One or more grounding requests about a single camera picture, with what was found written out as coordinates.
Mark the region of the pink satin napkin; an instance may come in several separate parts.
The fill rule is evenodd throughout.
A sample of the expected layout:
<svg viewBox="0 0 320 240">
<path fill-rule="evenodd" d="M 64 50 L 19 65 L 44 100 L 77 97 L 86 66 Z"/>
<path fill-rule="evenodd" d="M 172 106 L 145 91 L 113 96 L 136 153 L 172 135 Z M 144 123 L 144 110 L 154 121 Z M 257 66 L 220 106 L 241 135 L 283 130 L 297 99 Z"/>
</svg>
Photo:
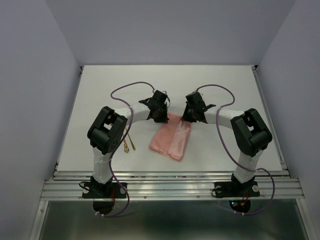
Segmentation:
<svg viewBox="0 0 320 240">
<path fill-rule="evenodd" d="M 192 131 L 192 123 L 181 116 L 168 113 L 168 122 L 156 132 L 149 148 L 165 157 L 180 162 L 185 154 Z"/>
</svg>

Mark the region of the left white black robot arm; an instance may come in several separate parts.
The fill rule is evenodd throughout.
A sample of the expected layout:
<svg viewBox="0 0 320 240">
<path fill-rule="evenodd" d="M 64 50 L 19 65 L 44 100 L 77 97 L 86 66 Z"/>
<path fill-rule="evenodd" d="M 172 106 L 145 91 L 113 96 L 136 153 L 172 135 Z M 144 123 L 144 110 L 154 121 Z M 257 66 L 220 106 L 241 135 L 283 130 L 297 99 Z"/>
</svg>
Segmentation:
<svg viewBox="0 0 320 240">
<path fill-rule="evenodd" d="M 124 108 L 103 107 L 88 130 L 87 138 L 93 150 L 93 172 L 89 182 L 80 184 L 84 199 L 110 198 L 117 185 L 113 184 L 111 161 L 131 125 L 152 119 L 168 122 L 167 96 L 152 96 Z"/>
</svg>

